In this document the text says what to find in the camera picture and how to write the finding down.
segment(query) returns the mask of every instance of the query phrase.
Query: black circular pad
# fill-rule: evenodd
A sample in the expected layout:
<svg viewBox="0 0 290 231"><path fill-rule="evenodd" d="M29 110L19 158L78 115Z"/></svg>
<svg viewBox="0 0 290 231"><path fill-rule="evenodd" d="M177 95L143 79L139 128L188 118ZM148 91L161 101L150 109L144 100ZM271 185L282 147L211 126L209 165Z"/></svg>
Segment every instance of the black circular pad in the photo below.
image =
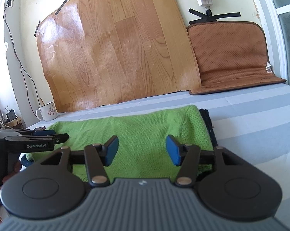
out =
<svg viewBox="0 0 290 231"><path fill-rule="evenodd" d="M252 165L223 166L201 180L197 192L211 211L236 221L273 216L282 199L277 182Z"/></svg>
<svg viewBox="0 0 290 231"><path fill-rule="evenodd" d="M23 193L32 199L50 198L58 191L58 183L49 178L37 178L23 186Z"/></svg>
<svg viewBox="0 0 290 231"><path fill-rule="evenodd" d="M40 165L10 178L0 195L12 215L23 219L49 219L79 205L85 188L81 179L67 169Z"/></svg>
<svg viewBox="0 0 290 231"><path fill-rule="evenodd" d="M252 180L236 178L225 183L225 191L237 199L252 199L261 192L261 187Z"/></svg>

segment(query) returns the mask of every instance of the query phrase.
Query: paper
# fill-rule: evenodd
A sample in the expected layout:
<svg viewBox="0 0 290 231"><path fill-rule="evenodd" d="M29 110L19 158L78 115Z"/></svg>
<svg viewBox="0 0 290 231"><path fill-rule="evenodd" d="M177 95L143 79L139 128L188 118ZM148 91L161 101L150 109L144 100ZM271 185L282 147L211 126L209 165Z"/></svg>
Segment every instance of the paper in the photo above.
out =
<svg viewBox="0 0 290 231"><path fill-rule="evenodd" d="M272 73L271 64L269 62L267 62L266 70L267 70L267 73Z"/></svg>

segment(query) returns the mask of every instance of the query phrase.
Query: white mug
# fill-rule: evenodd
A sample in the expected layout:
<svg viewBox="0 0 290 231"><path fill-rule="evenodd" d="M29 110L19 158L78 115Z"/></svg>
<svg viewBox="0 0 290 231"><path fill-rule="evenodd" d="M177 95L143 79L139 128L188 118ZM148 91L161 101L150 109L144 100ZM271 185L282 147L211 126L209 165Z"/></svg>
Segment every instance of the white mug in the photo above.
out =
<svg viewBox="0 0 290 231"><path fill-rule="evenodd" d="M40 106L39 109L36 110L36 116L39 120L46 122L57 118L54 102L49 102L44 106Z"/></svg>

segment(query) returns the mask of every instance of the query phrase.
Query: bed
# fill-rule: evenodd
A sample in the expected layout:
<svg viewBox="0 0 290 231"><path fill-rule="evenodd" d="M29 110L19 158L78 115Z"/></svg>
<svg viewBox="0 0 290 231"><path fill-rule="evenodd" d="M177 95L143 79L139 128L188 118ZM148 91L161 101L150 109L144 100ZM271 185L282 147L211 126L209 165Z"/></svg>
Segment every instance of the bed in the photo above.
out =
<svg viewBox="0 0 290 231"><path fill-rule="evenodd" d="M146 114L194 104L208 109L219 145L225 146L273 177L283 191L276 217L290 228L290 86L274 84L209 95L177 92L61 113L49 122L30 128L49 127L57 121L81 121L108 116Z"/></svg>

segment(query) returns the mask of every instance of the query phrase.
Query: blue gripper pad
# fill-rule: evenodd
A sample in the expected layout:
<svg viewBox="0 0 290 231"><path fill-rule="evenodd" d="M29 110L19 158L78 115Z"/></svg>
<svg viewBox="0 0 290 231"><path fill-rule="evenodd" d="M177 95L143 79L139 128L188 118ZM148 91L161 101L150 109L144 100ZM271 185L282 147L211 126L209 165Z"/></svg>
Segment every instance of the blue gripper pad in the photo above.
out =
<svg viewBox="0 0 290 231"><path fill-rule="evenodd" d="M118 137L109 145L107 154L104 158L104 165L110 166L118 150Z"/></svg>
<svg viewBox="0 0 290 231"><path fill-rule="evenodd" d="M34 136L50 136L50 135L56 135L56 132L52 129L50 130L37 130L33 134Z"/></svg>
<svg viewBox="0 0 290 231"><path fill-rule="evenodd" d="M170 156L172 163L175 166L181 165L181 157L179 156L179 150L176 144L173 142L170 136L166 137L166 150Z"/></svg>

